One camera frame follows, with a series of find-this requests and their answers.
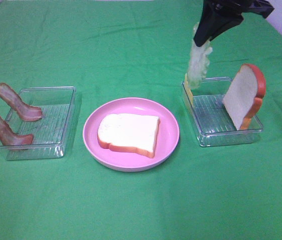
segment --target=clear plastic container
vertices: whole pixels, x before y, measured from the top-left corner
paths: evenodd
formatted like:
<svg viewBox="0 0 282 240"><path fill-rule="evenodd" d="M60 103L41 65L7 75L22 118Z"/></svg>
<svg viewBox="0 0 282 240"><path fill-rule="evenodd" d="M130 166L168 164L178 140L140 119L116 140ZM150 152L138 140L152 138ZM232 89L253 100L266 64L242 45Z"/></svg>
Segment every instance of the clear plastic container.
<svg viewBox="0 0 282 240"><path fill-rule="evenodd" d="M23 121L10 109L5 121L19 134L33 134L31 145L3 145L0 153L6 160L50 159L63 157L69 141L75 111L73 86L33 87L20 90L22 100L43 111L38 121Z"/></svg>
<svg viewBox="0 0 282 240"><path fill-rule="evenodd" d="M232 79L229 77L206 78L197 89L182 91L197 140L202 147L250 144L260 138L263 126L257 116L247 130L236 130L222 99Z"/></svg>

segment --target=pink plate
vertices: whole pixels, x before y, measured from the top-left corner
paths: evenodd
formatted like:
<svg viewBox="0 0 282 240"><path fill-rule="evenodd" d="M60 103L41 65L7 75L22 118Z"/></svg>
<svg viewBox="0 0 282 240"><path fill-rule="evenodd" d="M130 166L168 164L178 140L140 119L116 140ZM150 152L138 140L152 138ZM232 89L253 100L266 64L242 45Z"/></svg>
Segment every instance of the pink plate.
<svg viewBox="0 0 282 240"><path fill-rule="evenodd" d="M108 114L120 113L160 117L154 158L137 153L111 151L99 146L97 130L101 120ZM120 98L100 106L88 117L83 128L85 146L93 157L108 168L123 172L140 172L159 165L174 151L179 135L177 120L167 108L155 101L138 97Z"/></svg>

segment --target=toy bacon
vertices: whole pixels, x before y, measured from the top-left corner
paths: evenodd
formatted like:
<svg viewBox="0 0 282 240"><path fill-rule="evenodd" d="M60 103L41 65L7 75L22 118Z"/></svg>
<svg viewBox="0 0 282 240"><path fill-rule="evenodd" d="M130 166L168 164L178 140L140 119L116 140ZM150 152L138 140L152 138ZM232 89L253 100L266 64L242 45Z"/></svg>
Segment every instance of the toy bacon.
<svg viewBox="0 0 282 240"><path fill-rule="evenodd" d="M30 145L33 138L33 134L17 135L8 123L0 117L0 140L3 145Z"/></svg>
<svg viewBox="0 0 282 240"><path fill-rule="evenodd" d="M4 82L0 83L0 98L14 109L24 121L34 122L42 118L40 107L24 103L21 97Z"/></svg>

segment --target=green tablecloth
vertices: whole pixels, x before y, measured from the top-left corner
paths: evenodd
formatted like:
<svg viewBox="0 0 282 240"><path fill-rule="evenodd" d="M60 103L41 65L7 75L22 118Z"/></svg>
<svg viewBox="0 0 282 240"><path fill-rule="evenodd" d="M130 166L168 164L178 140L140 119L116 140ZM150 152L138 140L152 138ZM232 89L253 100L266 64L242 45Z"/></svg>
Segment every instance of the green tablecloth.
<svg viewBox="0 0 282 240"><path fill-rule="evenodd" d="M200 147L181 97L200 0L5 1L0 82L75 86L82 96L73 147L63 158L0 155L0 239L282 239L282 36L261 16L213 42L208 77L256 64L267 80L252 144ZM143 172L106 168L82 129L100 105L123 97L171 110L180 141ZM9 108L0 99L0 115Z"/></svg>

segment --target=white bread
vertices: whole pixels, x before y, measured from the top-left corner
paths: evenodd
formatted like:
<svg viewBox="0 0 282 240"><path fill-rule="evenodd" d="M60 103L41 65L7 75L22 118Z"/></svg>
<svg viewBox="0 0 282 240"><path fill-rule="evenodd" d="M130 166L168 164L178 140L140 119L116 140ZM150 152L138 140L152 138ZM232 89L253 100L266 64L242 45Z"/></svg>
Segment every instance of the white bread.
<svg viewBox="0 0 282 240"><path fill-rule="evenodd" d="M265 78L261 70L249 63L241 66L223 98L223 104L237 130L246 130L262 105Z"/></svg>
<svg viewBox="0 0 282 240"><path fill-rule="evenodd" d="M98 128L99 145L115 152L154 157L160 118L131 113L109 114Z"/></svg>

